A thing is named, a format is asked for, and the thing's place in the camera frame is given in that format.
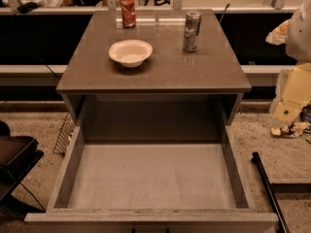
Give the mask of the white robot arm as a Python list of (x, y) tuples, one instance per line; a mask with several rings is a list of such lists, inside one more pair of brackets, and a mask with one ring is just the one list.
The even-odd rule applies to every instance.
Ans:
[(311, 0), (303, 2), (289, 21), (286, 54), (297, 64), (279, 74), (270, 107), (275, 127), (292, 124), (311, 101)]

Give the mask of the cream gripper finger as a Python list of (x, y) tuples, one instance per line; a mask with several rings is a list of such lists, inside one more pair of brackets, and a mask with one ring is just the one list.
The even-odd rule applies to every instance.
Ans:
[(271, 104), (273, 124), (292, 124), (302, 108), (311, 102), (311, 63), (282, 70), (277, 79), (276, 97)]

